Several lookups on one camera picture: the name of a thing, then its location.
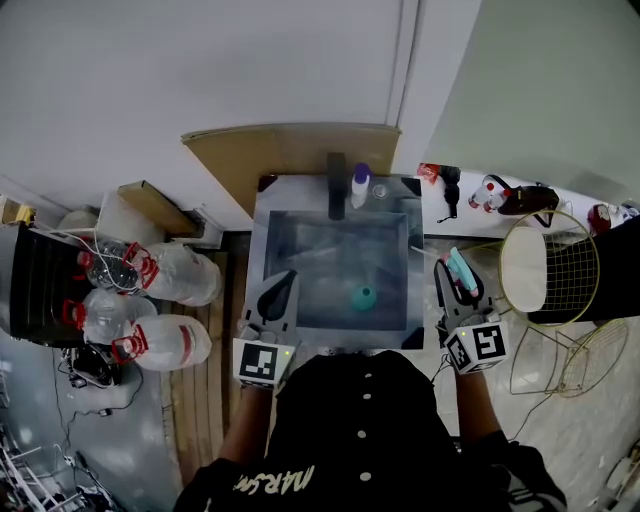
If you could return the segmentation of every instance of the teal object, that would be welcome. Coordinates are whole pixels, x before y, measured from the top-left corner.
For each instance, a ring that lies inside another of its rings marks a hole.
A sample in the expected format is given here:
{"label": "teal object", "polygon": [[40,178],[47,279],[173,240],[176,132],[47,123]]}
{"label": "teal object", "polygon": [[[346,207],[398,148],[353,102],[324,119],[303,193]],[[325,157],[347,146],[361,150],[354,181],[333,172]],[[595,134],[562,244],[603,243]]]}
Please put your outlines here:
{"label": "teal object", "polygon": [[457,247],[451,249],[451,255],[447,258],[445,263],[447,267],[449,267],[449,270],[455,272],[455,274],[460,278],[465,290],[469,291],[473,297],[477,296],[478,284],[471,273],[469,265],[467,265],[467,262],[464,261],[462,255],[458,252]]}
{"label": "teal object", "polygon": [[378,294],[370,286],[360,286],[351,294],[351,307],[356,311],[369,311],[376,305]]}

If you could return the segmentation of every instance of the white countertop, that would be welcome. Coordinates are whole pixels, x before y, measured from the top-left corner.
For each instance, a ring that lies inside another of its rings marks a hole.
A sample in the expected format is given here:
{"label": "white countertop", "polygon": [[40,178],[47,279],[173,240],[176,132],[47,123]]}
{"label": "white countertop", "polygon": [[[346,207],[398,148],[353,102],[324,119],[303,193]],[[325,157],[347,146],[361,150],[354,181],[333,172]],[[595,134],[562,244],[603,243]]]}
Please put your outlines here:
{"label": "white countertop", "polygon": [[[448,219],[440,224],[438,220],[449,215],[449,205],[444,200],[444,182],[438,178],[434,185],[426,178],[422,181],[422,227],[425,235],[504,238],[513,224],[520,218],[516,215],[500,215],[497,212],[487,213],[482,207],[478,209],[469,206],[469,197],[480,187],[484,173],[463,170],[458,187],[460,201],[458,202],[458,218]],[[535,185],[510,176],[500,176],[511,187],[520,185]],[[560,197],[558,210],[573,215],[584,227],[590,229],[587,214],[594,204],[602,203],[592,197],[571,192],[558,187],[552,187]],[[622,224],[622,215],[609,208],[611,227]]]}

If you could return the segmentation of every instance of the soap bottle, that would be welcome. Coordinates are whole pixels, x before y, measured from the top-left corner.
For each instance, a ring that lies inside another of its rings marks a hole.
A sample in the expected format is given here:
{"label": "soap bottle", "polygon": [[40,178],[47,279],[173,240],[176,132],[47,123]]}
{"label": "soap bottle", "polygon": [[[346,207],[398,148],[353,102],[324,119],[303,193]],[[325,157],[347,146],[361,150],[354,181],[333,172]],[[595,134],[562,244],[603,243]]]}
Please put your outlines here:
{"label": "soap bottle", "polygon": [[371,181],[371,169],[365,163],[356,164],[351,180],[351,206],[355,210],[360,208],[367,199],[369,182]]}

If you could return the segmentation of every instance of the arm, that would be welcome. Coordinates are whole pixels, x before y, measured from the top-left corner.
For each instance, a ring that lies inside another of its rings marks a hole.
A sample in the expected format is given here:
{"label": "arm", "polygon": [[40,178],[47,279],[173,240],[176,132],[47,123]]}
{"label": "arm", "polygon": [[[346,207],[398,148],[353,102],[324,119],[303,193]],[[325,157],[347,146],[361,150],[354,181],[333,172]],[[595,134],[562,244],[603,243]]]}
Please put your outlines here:
{"label": "arm", "polygon": [[459,375],[456,372],[458,397],[458,423],[460,437],[465,445],[500,431],[500,424],[493,412],[487,381],[482,373]]}
{"label": "arm", "polygon": [[264,459],[272,398],[273,392],[270,390],[254,387],[242,390],[238,410],[220,448],[221,459],[245,467]]}

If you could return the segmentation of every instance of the wooden floor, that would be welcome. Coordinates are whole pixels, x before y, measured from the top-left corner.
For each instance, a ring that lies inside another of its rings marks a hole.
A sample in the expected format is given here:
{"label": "wooden floor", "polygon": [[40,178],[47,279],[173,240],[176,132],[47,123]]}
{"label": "wooden floor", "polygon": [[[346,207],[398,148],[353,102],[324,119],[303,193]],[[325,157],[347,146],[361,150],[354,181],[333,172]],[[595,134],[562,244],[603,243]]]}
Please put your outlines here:
{"label": "wooden floor", "polygon": [[213,462],[240,398],[231,371],[235,326],[242,313],[248,257],[218,252],[212,260],[224,277],[218,298],[201,308],[165,303],[163,313],[196,318],[211,337],[211,354],[202,364],[163,374],[165,437],[188,484],[196,471]]}

